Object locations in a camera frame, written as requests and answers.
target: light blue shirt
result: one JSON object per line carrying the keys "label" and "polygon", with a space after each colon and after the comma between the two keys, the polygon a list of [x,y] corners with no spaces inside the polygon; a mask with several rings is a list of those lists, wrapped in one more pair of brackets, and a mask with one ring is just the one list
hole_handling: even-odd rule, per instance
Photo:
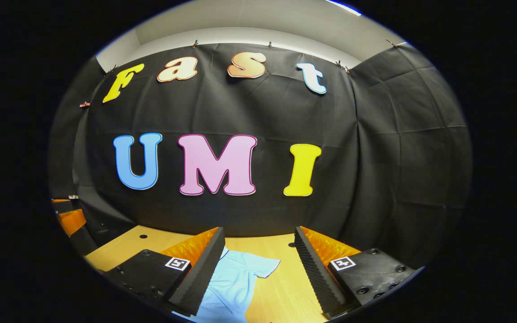
{"label": "light blue shirt", "polygon": [[246,323],[257,277],[267,278],[280,260],[223,249],[197,315],[175,315],[197,323]]}

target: letter m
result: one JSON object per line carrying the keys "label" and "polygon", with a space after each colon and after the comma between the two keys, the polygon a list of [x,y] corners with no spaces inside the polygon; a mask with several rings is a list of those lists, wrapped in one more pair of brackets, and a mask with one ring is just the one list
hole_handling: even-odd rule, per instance
{"label": "letter m", "polygon": [[228,172],[228,183],[223,191],[231,196],[247,196],[256,191],[250,181],[250,156],[257,139],[250,135],[231,137],[217,159],[203,135],[183,135],[179,145],[184,150],[184,184],[179,191],[187,196],[203,194],[198,173],[210,192],[215,194]]}

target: wooden table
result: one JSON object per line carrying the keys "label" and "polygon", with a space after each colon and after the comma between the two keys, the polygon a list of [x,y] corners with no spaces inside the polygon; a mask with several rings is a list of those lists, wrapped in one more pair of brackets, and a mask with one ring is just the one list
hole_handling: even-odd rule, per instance
{"label": "wooden table", "polygon": [[[95,268],[108,271],[143,249],[162,251],[191,235],[136,226],[86,256]],[[280,259],[278,268],[266,279],[258,278],[254,296],[246,311],[248,323],[322,323],[322,309],[295,248],[294,234],[226,238],[229,250]]]}

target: letter u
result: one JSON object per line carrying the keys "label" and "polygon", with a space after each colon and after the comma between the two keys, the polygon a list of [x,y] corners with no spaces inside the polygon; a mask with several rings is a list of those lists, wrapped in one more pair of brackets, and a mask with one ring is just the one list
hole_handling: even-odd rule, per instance
{"label": "letter u", "polygon": [[133,190],[146,190],[151,188],[158,178],[157,145],[162,141],[160,133],[145,133],[139,137],[145,151],[145,174],[137,176],[131,170],[131,145],[133,137],[120,135],[113,140],[115,146],[115,161],[119,179],[128,188]]}

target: white ceiling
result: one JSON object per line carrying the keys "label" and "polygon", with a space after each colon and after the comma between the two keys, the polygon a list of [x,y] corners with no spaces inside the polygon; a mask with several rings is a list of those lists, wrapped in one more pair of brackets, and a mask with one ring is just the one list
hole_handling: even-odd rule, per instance
{"label": "white ceiling", "polygon": [[364,61],[404,39],[325,0],[193,0],[136,27],[140,44],[210,27],[258,27],[314,39]]}

